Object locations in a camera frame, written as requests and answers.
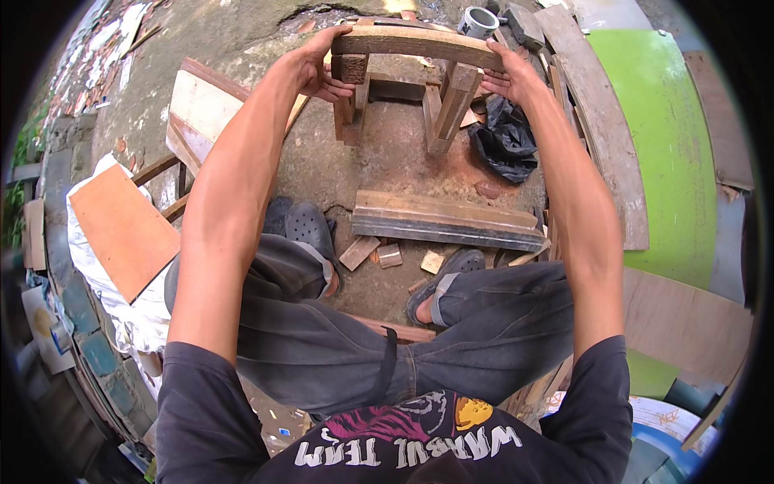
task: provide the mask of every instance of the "man's left hand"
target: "man's left hand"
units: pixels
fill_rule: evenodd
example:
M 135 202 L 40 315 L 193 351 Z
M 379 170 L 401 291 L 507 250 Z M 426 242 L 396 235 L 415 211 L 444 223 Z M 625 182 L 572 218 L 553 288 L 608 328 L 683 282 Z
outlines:
M 323 64 L 323 58 L 330 50 L 334 39 L 352 31 L 352 26 L 335 26 L 321 30 L 306 45 L 295 52 L 300 56 L 300 93 L 328 102 L 353 95 L 354 84 L 345 84 L 330 75 L 330 64 Z

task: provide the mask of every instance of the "black t-shirt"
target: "black t-shirt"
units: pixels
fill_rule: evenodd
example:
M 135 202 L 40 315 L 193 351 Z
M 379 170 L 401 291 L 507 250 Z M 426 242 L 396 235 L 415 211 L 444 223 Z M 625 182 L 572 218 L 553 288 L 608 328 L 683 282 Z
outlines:
M 632 449 L 624 338 L 586 351 L 538 434 L 449 390 L 333 416 L 270 459 L 234 368 L 169 343 L 159 391 L 158 480 L 169 482 L 621 482 Z

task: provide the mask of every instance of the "jeans cuff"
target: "jeans cuff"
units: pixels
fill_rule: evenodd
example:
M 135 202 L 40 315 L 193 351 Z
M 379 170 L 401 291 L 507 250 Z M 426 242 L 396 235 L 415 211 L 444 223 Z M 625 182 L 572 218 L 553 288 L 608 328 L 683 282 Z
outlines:
M 297 240 L 294 240 L 293 243 L 298 244 L 298 246 L 301 249 L 304 249 L 305 251 L 307 251 L 323 267 L 323 278 L 325 279 L 325 287 L 323 287 L 322 291 L 320 291 L 320 295 L 317 296 L 317 299 L 319 300 L 323 297 L 323 294 L 325 294 L 326 291 L 328 291 L 328 287 L 330 287 L 330 282 L 334 278 L 333 270 L 331 270 L 330 268 L 330 266 L 332 266 L 333 264 L 332 263 L 331 265 L 326 264 L 327 260 L 317 251 L 317 249 L 307 244 L 306 242 L 299 242 Z
M 430 315 L 433 316 L 433 323 L 443 326 L 444 328 L 451 328 L 451 326 L 444 323 L 444 318 L 440 315 L 438 301 L 440 301 L 440 298 L 449 290 L 454 279 L 459 275 L 460 273 L 453 273 L 442 277 L 438 283 L 438 288 L 436 288 L 435 295 L 433 295 L 433 302 L 430 303 Z

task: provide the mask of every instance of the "man's right arm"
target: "man's right arm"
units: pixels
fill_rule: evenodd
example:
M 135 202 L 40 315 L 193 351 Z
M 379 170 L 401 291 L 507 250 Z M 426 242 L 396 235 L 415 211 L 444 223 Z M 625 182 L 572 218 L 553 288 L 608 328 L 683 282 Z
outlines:
M 624 334 L 623 241 L 613 199 L 564 110 L 534 68 L 500 44 L 507 74 L 487 70 L 484 89 L 521 105 L 532 127 L 575 306 L 575 361 Z

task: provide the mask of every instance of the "green painted board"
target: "green painted board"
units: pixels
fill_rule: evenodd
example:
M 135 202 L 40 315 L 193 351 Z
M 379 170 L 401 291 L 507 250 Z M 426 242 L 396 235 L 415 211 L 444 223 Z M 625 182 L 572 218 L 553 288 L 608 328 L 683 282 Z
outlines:
M 706 290 L 717 194 L 704 112 L 672 35 L 594 30 L 586 37 L 621 103 L 639 158 L 650 249 L 624 264 Z

